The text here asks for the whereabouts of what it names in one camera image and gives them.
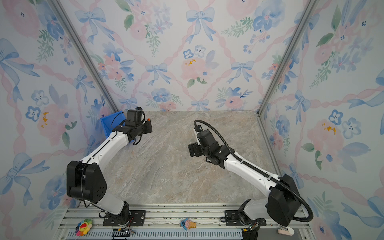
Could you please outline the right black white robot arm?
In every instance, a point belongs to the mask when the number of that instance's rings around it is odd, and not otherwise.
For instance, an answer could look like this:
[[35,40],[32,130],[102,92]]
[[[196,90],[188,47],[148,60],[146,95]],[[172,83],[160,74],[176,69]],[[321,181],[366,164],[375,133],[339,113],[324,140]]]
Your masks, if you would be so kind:
[[259,168],[227,144],[220,145],[214,138],[215,130],[212,128],[204,130],[200,121],[194,125],[197,141],[188,145],[191,157],[205,156],[207,163],[240,176],[265,196],[261,200],[245,200],[234,222],[252,226],[257,219],[269,218],[281,226],[289,226],[302,205],[297,198],[299,193],[293,179]]

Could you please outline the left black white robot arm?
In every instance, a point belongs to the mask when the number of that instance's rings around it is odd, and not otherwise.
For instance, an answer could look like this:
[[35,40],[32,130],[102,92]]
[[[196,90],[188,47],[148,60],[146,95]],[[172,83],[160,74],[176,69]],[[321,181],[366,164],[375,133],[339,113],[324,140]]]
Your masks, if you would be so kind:
[[129,204],[110,192],[103,171],[112,158],[136,137],[153,132],[150,119],[140,124],[116,126],[109,137],[80,161],[67,165],[67,195],[96,206],[106,213],[107,220],[126,226],[133,219]]

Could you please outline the orange black screwdriver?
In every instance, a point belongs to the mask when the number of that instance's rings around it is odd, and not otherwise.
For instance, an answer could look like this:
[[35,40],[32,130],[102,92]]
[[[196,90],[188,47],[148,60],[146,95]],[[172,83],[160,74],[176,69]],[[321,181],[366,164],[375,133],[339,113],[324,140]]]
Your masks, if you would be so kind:
[[146,122],[146,134],[148,135],[148,142],[150,141],[150,133],[152,133],[152,122],[151,119],[147,119]]

